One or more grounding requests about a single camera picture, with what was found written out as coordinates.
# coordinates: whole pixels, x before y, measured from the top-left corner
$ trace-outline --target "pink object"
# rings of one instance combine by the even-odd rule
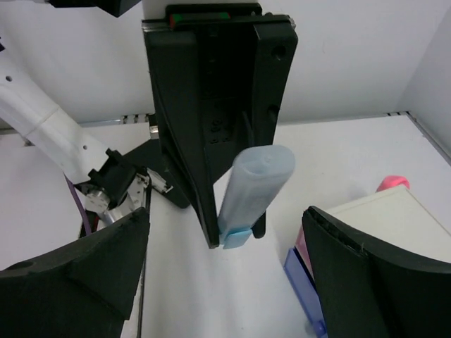
[[[405,178],[404,176],[389,175],[383,179],[376,192],[382,192],[383,190],[393,188],[401,184],[410,189],[410,183],[407,178]]]
[[[296,246],[297,252],[299,252],[299,255],[301,256],[302,260],[304,261],[304,264],[307,267],[307,270],[309,271],[310,275],[313,277],[309,252],[307,251],[307,243],[305,242],[304,229],[302,229],[302,225],[301,225],[301,228],[299,229],[299,234],[297,235],[295,246]]]

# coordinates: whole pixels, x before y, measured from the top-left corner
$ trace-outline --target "plastic bottle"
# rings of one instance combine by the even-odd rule
[[[256,146],[234,160],[218,226],[224,249],[243,245],[295,169],[295,156],[280,145]]]

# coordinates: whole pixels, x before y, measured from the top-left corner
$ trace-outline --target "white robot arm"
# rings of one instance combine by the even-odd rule
[[[108,160],[107,147],[82,129],[0,51],[0,118],[52,159],[73,184],[89,181]]]

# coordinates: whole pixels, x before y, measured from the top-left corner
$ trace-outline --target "screw hole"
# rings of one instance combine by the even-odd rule
[[[277,46],[273,49],[273,51],[271,52],[271,55],[277,61],[280,61],[285,57],[286,53],[287,53],[287,49],[285,48],[285,46]]]
[[[7,270],[18,270],[18,269],[23,269],[23,268],[29,268],[33,264],[34,263],[31,261],[19,262],[19,263],[13,264],[9,268],[7,268]]]

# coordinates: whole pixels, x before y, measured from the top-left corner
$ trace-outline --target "white wall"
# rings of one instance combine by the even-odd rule
[[[399,104],[451,150],[451,10],[443,18]]]
[[[450,7],[450,0],[260,3],[297,23],[283,120],[394,111]],[[141,5],[117,19],[98,8],[0,2],[0,25],[31,76],[79,121],[153,110],[141,19]]]

